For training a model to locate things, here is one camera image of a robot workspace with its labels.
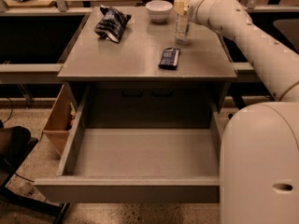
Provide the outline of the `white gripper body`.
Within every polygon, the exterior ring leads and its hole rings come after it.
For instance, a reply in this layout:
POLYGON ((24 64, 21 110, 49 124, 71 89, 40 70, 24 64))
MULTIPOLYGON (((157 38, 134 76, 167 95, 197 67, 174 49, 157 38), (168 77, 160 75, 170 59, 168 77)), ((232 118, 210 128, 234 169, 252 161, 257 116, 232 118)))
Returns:
POLYGON ((205 0, 190 0, 187 9, 187 16, 190 22, 201 24, 201 17, 199 8, 205 0))

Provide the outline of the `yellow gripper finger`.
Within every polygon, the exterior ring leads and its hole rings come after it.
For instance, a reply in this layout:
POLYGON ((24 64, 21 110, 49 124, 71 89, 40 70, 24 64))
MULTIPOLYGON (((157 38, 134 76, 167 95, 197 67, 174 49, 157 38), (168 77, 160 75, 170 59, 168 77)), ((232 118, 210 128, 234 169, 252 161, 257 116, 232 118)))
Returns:
POLYGON ((174 1, 174 10, 180 16, 184 16, 187 14, 188 4, 189 3, 186 0, 175 0, 174 1))

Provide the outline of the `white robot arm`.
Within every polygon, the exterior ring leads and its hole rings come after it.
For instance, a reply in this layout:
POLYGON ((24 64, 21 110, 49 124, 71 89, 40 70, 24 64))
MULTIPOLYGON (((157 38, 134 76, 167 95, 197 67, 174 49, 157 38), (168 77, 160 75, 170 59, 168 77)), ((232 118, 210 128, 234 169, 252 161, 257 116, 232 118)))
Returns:
POLYGON ((189 21, 233 40, 271 93, 233 115, 221 140, 221 224, 299 224, 299 58, 236 0, 177 0, 189 21))

